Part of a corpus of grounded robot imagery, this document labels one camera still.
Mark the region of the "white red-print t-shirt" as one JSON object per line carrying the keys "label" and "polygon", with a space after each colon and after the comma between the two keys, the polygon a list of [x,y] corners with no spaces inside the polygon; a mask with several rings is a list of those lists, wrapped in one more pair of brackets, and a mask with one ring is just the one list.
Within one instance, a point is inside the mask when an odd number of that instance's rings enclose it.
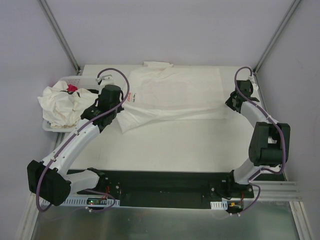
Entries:
{"label": "white red-print t-shirt", "polygon": [[145,62],[128,76],[129,94],[117,117],[122,132],[150,121],[220,120],[226,107],[217,67]]}

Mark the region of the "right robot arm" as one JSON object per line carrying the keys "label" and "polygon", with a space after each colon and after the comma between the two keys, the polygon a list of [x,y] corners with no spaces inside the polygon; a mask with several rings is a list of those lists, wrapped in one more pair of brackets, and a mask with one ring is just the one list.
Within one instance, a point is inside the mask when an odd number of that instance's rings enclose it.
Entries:
{"label": "right robot arm", "polygon": [[243,185],[249,184],[262,172],[282,174],[289,156],[291,127],[280,123],[264,110],[256,97],[252,97],[250,80],[236,80],[235,91],[225,104],[245,117],[253,127],[248,147],[248,159],[233,171],[233,179],[225,184],[225,192],[237,197]]}

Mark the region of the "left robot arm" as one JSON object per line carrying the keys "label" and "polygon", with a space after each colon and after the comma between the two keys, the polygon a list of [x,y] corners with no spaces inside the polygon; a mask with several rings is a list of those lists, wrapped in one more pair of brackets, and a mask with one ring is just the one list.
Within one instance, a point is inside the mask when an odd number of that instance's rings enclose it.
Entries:
{"label": "left robot arm", "polygon": [[72,174],[68,171],[82,150],[123,110],[120,104],[123,98],[119,86],[104,86],[69,136],[42,161],[32,160],[28,164],[28,187],[32,193],[59,206],[70,194],[89,189],[99,195],[106,190],[106,175],[102,171],[93,167]]}

